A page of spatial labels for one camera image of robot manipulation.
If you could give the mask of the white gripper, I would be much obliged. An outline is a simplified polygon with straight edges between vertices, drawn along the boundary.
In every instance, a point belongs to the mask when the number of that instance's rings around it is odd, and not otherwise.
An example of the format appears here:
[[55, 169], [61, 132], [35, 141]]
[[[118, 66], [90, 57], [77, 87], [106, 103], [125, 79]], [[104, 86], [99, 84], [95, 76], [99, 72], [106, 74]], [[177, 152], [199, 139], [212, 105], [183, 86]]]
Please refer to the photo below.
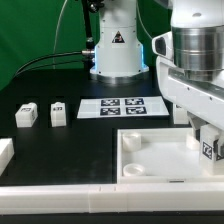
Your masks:
[[[163, 97], [187, 110], [192, 136], [199, 141], [200, 129], [207, 122], [224, 130], [224, 88], [209, 82], [193, 81], [163, 57], [156, 59], [159, 89]], [[224, 144], [214, 145], [216, 160], [224, 159]]]

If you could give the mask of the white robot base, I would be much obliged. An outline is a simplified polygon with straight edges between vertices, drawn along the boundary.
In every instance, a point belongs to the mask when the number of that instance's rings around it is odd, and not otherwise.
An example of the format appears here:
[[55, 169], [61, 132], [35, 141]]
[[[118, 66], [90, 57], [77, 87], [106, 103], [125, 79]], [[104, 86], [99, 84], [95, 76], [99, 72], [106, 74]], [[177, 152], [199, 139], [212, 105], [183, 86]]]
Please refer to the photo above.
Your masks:
[[100, 39], [94, 48], [93, 80], [126, 84], [147, 76], [143, 45], [137, 38], [137, 0], [103, 0]]

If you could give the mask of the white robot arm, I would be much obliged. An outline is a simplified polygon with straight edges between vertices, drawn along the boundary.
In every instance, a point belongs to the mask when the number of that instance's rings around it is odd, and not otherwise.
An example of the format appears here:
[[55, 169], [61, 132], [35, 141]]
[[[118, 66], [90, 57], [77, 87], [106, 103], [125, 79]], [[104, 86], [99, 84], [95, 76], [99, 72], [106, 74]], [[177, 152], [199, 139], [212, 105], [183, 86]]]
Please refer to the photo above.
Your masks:
[[155, 0], [171, 30], [153, 39], [160, 91], [189, 113], [202, 154], [224, 159], [224, 0]]

